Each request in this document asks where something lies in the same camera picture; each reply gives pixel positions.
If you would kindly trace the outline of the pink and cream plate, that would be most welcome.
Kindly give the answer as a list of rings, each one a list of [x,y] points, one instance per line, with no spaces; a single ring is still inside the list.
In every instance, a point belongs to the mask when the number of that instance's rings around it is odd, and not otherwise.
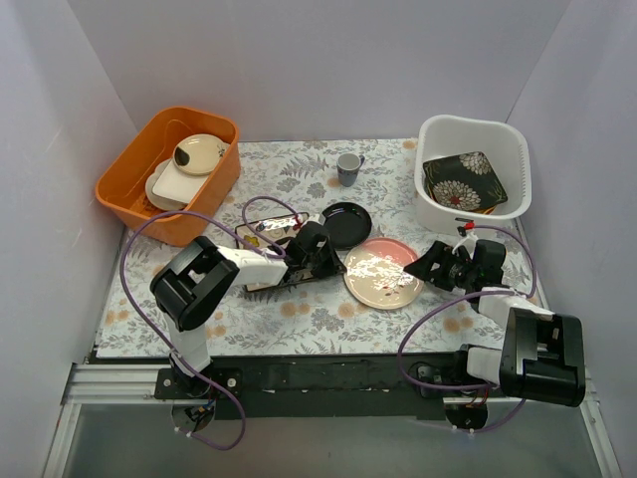
[[[421,280],[404,271],[418,258],[414,250],[398,240],[368,239],[347,253],[344,284],[355,299],[370,308],[401,309],[424,289]]]

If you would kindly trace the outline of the black round plate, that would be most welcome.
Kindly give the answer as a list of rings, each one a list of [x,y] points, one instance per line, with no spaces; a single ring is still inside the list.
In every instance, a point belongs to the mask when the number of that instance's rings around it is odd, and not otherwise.
[[[338,202],[328,206],[321,215],[331,245],[337,251],[350,250],[365,242],[370,235],[371,217],[359,204]]]

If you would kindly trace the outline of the black square floral plate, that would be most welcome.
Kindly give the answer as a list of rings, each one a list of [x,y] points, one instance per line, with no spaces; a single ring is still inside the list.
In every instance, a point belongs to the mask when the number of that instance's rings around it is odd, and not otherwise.
[[[508,194],[487,156],[471,151],[425,161],[424,188],[447,208],[473,211],[504,204]]]

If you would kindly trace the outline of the yellow dotted scalloped plate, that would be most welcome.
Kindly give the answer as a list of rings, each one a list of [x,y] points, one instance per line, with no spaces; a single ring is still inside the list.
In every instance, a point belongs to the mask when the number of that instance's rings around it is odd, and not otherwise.
[[[475,214],[480,214],[480,215],[490,215],[497,208],[498,208],[498,204],[494,205],[494,206],[491,206],[491,207],[484,207],[484,208],[475,209],[475,210],[470,211],[470,212],[475,213]]]

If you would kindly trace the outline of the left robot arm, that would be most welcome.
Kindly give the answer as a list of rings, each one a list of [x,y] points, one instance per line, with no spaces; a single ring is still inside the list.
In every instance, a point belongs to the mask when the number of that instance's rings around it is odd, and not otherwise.
[[[294,229],[295,234],[266,247],[247,242],[232,249],[199,236],[152,279],[150,292],[169,318],[173,376],[187,396],[199,398],[211,388],[205,323],[228,291],[287,287],[346,272],[322,224],[308,219]]]

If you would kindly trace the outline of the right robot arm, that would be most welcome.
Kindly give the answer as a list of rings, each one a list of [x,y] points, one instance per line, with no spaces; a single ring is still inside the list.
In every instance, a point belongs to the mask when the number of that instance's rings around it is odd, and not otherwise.
[[[430,390],[469,396],[497,387],[506,396],[577,407],[586,392],[581,321],[539,307],[504,285],[506,256],[505,246],[492,240],[478,240],[472,252],[437,241],[404,267],[404,273],[441,290],[464,291],[463,301],[503,329],[504,343],[498,349],[460,350],[441,380],[401,373]]]

